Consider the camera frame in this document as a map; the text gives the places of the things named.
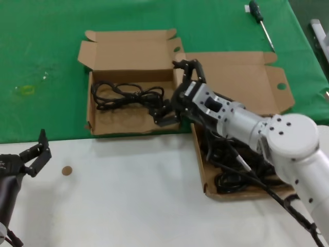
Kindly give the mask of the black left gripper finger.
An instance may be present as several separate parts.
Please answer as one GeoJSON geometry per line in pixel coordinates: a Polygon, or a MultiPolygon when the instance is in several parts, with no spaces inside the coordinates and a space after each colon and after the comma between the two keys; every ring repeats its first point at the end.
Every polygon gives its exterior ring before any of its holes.
{"type": "Polygon", "coordinates": [[[46,137],[46,150],[44,150],[38,157],[36,157],[29,167],[26,167],[26,173],[31,177],[35,177],[51,158],[52,155],[49,147],[49,142],[48,138],[46,137]]]}
{"type": "Polygon", "coordinates": [[[22,161],[31,161],[38,157],[44,150],[46,150],[46,131],[42,129],[39,134],[38,143],[31,148],[19,154],[22,161]]]}

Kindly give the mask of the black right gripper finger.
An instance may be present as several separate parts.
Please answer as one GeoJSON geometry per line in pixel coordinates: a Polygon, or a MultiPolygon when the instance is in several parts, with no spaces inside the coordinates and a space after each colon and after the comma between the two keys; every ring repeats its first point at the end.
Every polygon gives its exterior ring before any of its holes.
{"type": "Polygon", "coordinates": [[[203,67],[198,60],[181,60],[172,61],[174,69],[182,69],[184,71],[182,76],[182,82],[189,82],[192,80],[193,71],[196,71],[197,81],[206,82],[203,67]]]}
{"type": "Polygon", "coordinates": [[[180,117],[173,109],[169,99],[165,99],[159,108],[155,106],[149,108],[149,114],[153,117],[153,121],[160,127],[165,127],[180,122],[180,117]]]}

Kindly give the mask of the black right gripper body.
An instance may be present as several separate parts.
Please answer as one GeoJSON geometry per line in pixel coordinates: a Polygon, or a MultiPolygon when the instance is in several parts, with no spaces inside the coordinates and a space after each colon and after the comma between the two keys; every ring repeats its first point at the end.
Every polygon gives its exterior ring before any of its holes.
{"type": "Polygon", "coordinates": [[[195,81],[182,82],[174,91],[171,98],[171,106],[175,111],[177,118],[193,118],[191,110],[191,100],[185,95],[186,90],[192,86],[194,88],[195,81]]]}

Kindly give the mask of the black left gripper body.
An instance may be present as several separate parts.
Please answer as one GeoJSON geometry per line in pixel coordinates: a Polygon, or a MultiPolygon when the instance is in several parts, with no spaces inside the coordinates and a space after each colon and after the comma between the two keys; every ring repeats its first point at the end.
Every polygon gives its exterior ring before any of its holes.
{"type": "Polygon", "coordinates": [[[9,224],[24,177],[24,163],[15,154],[1,154],[1,223],[9,224]]]}

